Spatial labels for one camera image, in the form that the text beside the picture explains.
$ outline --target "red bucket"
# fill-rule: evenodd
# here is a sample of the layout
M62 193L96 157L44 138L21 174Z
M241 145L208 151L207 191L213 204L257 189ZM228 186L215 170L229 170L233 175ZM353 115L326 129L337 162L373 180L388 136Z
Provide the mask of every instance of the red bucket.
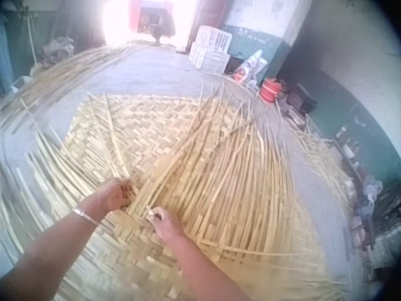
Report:
M261 90L259 91L260 96L267 102L273 103L276 100L276 96L281 92L282 86L278 82L274 82L272 79L265 79Z

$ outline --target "white plastic crate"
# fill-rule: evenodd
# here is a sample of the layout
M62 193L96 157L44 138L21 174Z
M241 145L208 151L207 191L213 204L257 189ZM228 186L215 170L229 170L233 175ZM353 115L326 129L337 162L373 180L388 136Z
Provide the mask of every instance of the white plastic crate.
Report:
M232 34L210 26L201 26L195 42L209 51L227 53Z
M230 55L218 51L209 51L199 46L197 43L192 44L189 54L189 61L196 69L206 73L222 75L226 69Z

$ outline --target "silver bracelet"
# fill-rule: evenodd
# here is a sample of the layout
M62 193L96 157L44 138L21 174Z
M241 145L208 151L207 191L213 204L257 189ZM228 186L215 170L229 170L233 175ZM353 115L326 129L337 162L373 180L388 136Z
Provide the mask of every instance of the silver bracelet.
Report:
M94 224L96 227L100 225L100 223L98 221L95 221L93 218L91 218L90 216L88 216L85 212L83 212L82 210L78 209L78 208L74 208L73 211L79 215L82 216L83 218L85 218L87 221L90 221L92 224Z

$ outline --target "bamboo mat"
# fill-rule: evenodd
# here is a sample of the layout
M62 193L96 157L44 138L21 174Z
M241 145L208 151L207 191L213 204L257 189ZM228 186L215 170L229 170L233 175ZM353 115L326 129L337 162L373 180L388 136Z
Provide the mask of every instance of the bamboo mat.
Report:
M27 154L51 204L45 213L23 175L2 166L13 191L2 218L18 256L40 232L111 176L137 195L110 213L67 273L57 300L193 300L176 260L145 222L159 205L254 300L340 300L316 230L298 202L285 145L257 130L249 103L222 97L90 95L64 142L38 130Z

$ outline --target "teal painted wall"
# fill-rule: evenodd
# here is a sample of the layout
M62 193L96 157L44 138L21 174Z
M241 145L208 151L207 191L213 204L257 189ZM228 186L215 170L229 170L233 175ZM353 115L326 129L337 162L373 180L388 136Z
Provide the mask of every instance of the teal painted wall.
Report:
M278 77L290 85L299 83L318 102L310 117L324 137L331 139L347 126L361 146L355 158L368 174L383 182L401 179L401 158L395 147L370 112L343 85L321 70L295 70L287 62Z
M268 61L269 65L259 73L259 83L262 82L267 73L269 73L270 77L275 77L277 75L278 69L275 68L273 70L271 68L271 62L278 50L281 50L281 45L285 43L283 39L261 31L231 25L224 25L222 29L232 34L232 41L228 49L230 55L246 60L257 52L257 50L263 50L262 57Z

